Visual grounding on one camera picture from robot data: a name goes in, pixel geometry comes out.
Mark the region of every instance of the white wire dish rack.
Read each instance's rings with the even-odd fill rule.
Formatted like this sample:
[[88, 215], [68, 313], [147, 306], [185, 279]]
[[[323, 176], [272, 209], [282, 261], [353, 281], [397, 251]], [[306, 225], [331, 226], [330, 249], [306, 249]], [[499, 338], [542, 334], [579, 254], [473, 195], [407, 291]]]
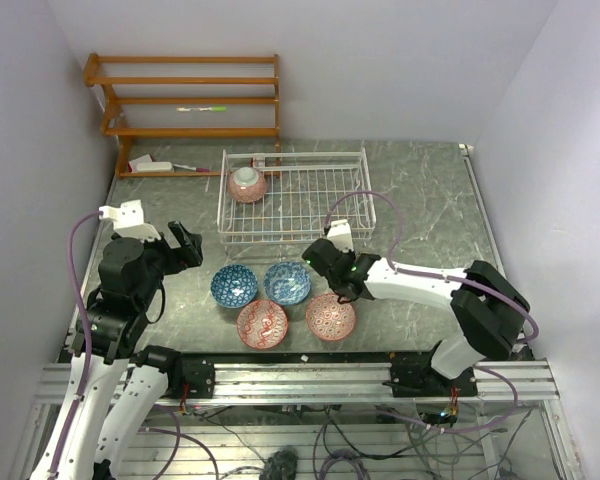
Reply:
[[[229, 175], [253, 158], [280, 158], [281, 166], [259, 168], [268, 190], [252, 204], [236, 202]], [[238, 153], [222, 158], [218, 232], [225, 245], [310, 243], [323, 234], [325, 217], [347, 193], [371, 190], [367, 155], [359, 152]], [[376, 226], [371, 195], [353, 195], [336, 208], [332, 220], [348, 219], [354, 240], [368, 240]]]

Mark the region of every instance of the pink bowl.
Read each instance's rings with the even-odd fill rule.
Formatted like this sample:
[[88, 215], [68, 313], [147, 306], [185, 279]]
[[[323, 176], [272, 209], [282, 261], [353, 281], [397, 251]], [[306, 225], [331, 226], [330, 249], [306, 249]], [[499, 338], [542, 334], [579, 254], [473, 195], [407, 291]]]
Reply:
[[264, 173], [255, 168], [242, 167], [229, 176], [229, 193], [240, 203], [253, 203], [267, 193], [267, 180]]
[[256, 300], [244, 307], [237, 325], [240, 339], [258, 350], [278, 345], [289, 329], [284, 310], [271, 300]]
[[315, 297], [307, 307], [309, 330], [321, 340], [344, 340], [356, 326], [356, 311], [350, 303], [339, 304], [338, 296], [326, 293]]

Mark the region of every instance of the light blue patterned bowl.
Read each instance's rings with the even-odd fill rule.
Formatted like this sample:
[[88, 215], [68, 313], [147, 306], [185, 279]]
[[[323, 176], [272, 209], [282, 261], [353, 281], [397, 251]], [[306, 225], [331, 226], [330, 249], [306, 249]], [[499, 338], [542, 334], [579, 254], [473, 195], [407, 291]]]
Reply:
[[304, 265], [283, 262], [273, 265], [264, 276], [264, 291], [279, 305], [295, 305], [311, 290], [311, 278]]
[[211, 295], [227, 308], [244, 307], [258, 293], [258, 279], [248, 267], [234, 264], [222, 267], [211, 280]]

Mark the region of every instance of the white wall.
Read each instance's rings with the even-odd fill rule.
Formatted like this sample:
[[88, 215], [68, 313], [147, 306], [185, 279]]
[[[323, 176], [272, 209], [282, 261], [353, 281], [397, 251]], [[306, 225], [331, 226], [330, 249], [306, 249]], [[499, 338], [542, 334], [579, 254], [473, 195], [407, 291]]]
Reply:
[[[73, 312], [67, 234], [103, 201], [111, 179], [99, 115], [47, 3], [1, 0], [0, 479]], [[79, 234], [81, 271], [93, 232], [91, 224]]]
[[600, 1], [560, 0], [475, 149], [590, 478], [600, 479]]
[[283, 135], [473, 144], [555, 0], [49, 0], [81, 62], [281, 55]]

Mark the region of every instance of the patterned bowl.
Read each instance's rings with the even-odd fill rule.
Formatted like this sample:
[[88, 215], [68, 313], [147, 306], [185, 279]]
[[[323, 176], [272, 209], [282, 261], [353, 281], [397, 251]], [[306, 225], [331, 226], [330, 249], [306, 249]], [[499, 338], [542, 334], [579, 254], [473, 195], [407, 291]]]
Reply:
[[279, 305], [295, 305], [311, 290], [311, 277], [301, 263], [282, 262], [273, 265], [264, 276], [264, 291]]
[[350, 303], [339, 304], [338, 296], [326, 293], [315, 297], [307, 307], [309, 330], [321, 340], [343, 340], [356, 326], [356, 311]]
[[246, 345], [265, 350], [284, 339], [289, 322], [280, 305], [271, 300], [256, 300], [242, 309], [237, 326], [238, 335]]
[[255, 168], [242, 167], [229, 176], [229, 193], [236, 202], [253, 203], [267, 193], [264, 173]]
[[211, 280], [211, 295], [227, 308], [244, 307], [258, 293], [258, 279], [250, 268], [234, 264], [222, 267]]

